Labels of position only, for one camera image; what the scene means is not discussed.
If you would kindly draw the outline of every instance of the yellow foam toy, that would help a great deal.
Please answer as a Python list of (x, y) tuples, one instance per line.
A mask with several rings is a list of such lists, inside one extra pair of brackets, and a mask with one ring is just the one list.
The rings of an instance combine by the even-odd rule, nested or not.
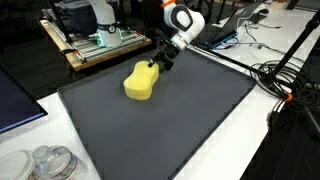
[(147, 100), (152, 94), (153, 84), (159, 78), (159, 65), (148, 67), (148, 61), (138, 62), (133, 73), (124, 81), (126, 94), (131, 99)]

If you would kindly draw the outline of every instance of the wire bundle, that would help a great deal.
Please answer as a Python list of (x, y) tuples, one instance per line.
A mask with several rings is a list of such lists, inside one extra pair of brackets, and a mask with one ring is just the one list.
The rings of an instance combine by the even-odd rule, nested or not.
[(320, 96), (317, 92), (319, 87), (309, 78), (308, 70), (300, 69), (295, 64), (288, 63), (276, 76), (274, 68), (280, 61), (273, 60), (263, 64), (254, 64), (251, 68), (258, 66), (257, 71), (250, 70), (250, 75), (257, 81), (257, 84), (269, 94), (282, 99), (281, 105), (287, 103), (293, 110), (301, 111), (301, 107), (308, 107), (313, 111), (320, 111)]

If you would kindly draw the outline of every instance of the black stand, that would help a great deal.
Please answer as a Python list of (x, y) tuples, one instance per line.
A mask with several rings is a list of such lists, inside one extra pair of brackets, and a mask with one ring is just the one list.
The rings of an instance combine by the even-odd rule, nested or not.
[(308, 38), (308, 36), (315, 30), (320, 24), (320, 10), (313, 16), (313, 18), (306, 25), (305, 30), (296, 40), (296, 42), (292, 45), (286, 55), (282, 58), (278, 66), (274, 69), (274, 74), (277, 75), (281, 69), (287, 64), (287, 62), (291, 59), (294, 53), (299, 49), (302, 43)]
[(298, 4), (299, 0), (291, 0), (287, 6), (287, 9), (292, 10)]
[(124, 6), (123, 6), (123, 0), (119, 1), (119, 6), (120, 6), (120, 24), (125, 25), (126, 24), (126, 18), (124, 15)]
[[(289, 49), (286, 55), (282, 58), (278, 66), (274, 69), (274, 75), (277, 75), (281, 71), (281, 69), (287, 64), (287, 62), (290, 60), (293, 54), (299, 49), (299, 47), (308, 38), (308, 36), (312, 33), (312, 31), (319, 26), (319, 24), (320, 24), (320, 10), (318, 10), (318, 12), (308, 22), (305, 30), (302, 32), (302, 34), (299, 36), (296, 42), (292, 45), (292, 47)], [(320, 125), (318, 124), (318, 122), (310, 112), (309, 108), (302, 107), (302, 111), (305, 112), (304, 115), (313, 128), (313, 135), (320, 138)]]
[(211, 16), (212, 16), (212, 9), (213, 9), (213, 5), (214, 5), (214, 0), (210, 0), (210, 2), (208, 0), (204, 0), (204, 2), (208, 6), (207, 16), (204, 17), (206, 24), (208, 24), (210, 22)]
[(67, 43), (72, 43), (72, 39), (70, 38), (69, 36), (69, 33), (66, 29), (66, 27), (64, 26), (61, 18), (60, 18), (60, 15), (57, 11), (57, 8), (56, 6), (54, 5), (54, 3), (52, 2), (52, 0), (47, 0), (48, 4), (49, 4), (49, 7), (52, 9), (52, 12), (54, 14), (54, 16), (56, 17), (57, 19), (57, 23), (58, 23), (58, 26), (59, 26), (59, 29), (62, 31), (62, 33), (64, 34), (65, 38), (66, 38), (66, 42)]
[(218, 15), (218, 19), (217, 19), (217, 24), (220, 24), (221, 15), (222, 15), (222, 12), (224, 10), (224, 6), (226, 5), (226, 1), (227, 0), (223, 0), (223, 2), (222, 2), (221, 8), (220, 8), (220, 12), (219, 12), (219, 15)]

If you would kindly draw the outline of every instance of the black mat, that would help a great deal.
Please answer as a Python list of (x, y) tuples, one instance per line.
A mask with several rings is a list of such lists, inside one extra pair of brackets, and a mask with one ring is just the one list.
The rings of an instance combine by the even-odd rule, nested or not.
[(151, 98), (126, 97), (123, 81), (136, 57), (59, 89), (102, 179), (172, 179), (255, 83), (185, 50)]

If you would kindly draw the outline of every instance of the plastic container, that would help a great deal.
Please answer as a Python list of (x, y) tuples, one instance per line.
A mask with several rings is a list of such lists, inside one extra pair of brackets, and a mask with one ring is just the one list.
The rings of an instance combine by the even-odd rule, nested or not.
[(75, 33), (84, 36), (97, 31), (97, 19), (87, 0), (65, 0), (56, 5), (64, 16), (68, 16)]
[(35, 162), (30, 151), (16, 151), (0, 158), (1, 180), (36, 180), (34, 173)]
[(41, 146), (33, 152), (34, 171), (41, 179), (86, 179), (87, 166), (63, 146)]

